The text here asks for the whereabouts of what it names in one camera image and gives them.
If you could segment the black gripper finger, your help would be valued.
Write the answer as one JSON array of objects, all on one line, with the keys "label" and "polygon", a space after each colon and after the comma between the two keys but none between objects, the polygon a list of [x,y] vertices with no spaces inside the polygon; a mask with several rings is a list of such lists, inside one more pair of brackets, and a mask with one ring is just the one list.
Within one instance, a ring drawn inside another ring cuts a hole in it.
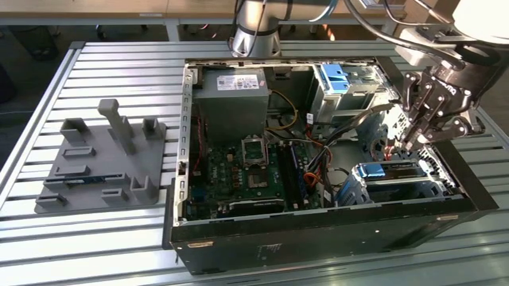
[{"label": "black gripper finger", "polygon": [[487,128],[483,120],[476,117],[476,124],[464,116],[454,116],[446,121],[432,122],[425,131],[418,131],[417,141],[421,144],[450,141],[470,135],[484,134]]},{"label": "black gripper finger", "polygon": [[406,151],[421,149],[433,139],[437,129],[437,113],[441,111],[446,96],[444,87],[428,71],[409,72],[404,80],[402,110],[409,125],[401,141]]}]

